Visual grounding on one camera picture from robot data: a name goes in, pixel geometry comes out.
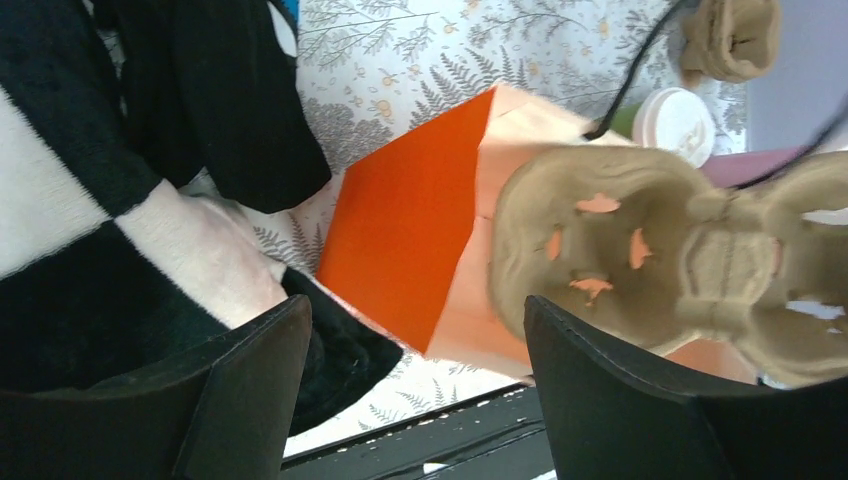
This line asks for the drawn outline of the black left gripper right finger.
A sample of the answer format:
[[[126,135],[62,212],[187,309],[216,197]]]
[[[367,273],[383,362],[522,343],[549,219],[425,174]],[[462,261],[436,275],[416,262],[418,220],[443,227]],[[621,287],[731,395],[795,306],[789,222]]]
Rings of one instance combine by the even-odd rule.
[[[550,300],[524,328],[562,479],[843,479],[847,382],[793,390],[654,355]]]

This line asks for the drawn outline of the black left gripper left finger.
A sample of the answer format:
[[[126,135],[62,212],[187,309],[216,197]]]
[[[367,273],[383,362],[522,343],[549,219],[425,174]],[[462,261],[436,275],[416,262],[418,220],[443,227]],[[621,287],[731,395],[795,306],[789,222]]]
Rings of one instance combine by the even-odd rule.
[[[274,479],[311,335],[293,296],[87,390],[1,396],[5,479]]]

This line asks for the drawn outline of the brown cardboard cup carrier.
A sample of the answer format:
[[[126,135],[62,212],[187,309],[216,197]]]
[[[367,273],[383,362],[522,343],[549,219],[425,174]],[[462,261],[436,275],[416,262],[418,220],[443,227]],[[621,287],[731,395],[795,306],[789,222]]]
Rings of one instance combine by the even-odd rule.
[[[541,295],[592,326],[665,356],[731,344],[789,387],[847,373],[847,229],[808,219],[847,204],[847,155],[816,154],[763,186],[713,186],[677,155],[566,146],[519,167],[492,222],[487,281],[497,317],[524,334]]]

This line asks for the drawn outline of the white plastic cup lid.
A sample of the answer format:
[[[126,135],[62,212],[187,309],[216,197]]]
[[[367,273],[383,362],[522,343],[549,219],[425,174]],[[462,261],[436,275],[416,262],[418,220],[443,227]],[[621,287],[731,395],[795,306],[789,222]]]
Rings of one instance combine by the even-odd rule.
[[[711,157],[716,133],[705,102],[679,87],[651,93],[636,111],[631,127],[634,143],[673,152],[695,168]]]

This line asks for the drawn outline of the orange paper bag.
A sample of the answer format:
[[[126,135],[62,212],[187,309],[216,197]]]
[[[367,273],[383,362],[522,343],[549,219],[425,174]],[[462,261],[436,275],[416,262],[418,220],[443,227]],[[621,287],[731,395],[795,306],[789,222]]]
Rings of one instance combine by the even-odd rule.
[[[489,299],[496,203],[510,176],[549,150],[658,149],[610,130],[620,107],[614,103],[601,121],[592,122],[524,91],[496,86],[411,130],[345,173],[320,282],[423,354],[513,377],[532,373],[525,328],[522,337],[512,334]],[[846,119],[838,115],[786,164],[729,189],[774,182],[804,159],[823,154],[820,145]],[[846,208],[814,211],[808,219],[847,229],[839,219]],[[825,320],[847,317],[847,307],[816,301],[793,301],[790,308]],[[728,378],[759,373],[740,353],[738,359],[710,360],[697,351],[688,362]]]

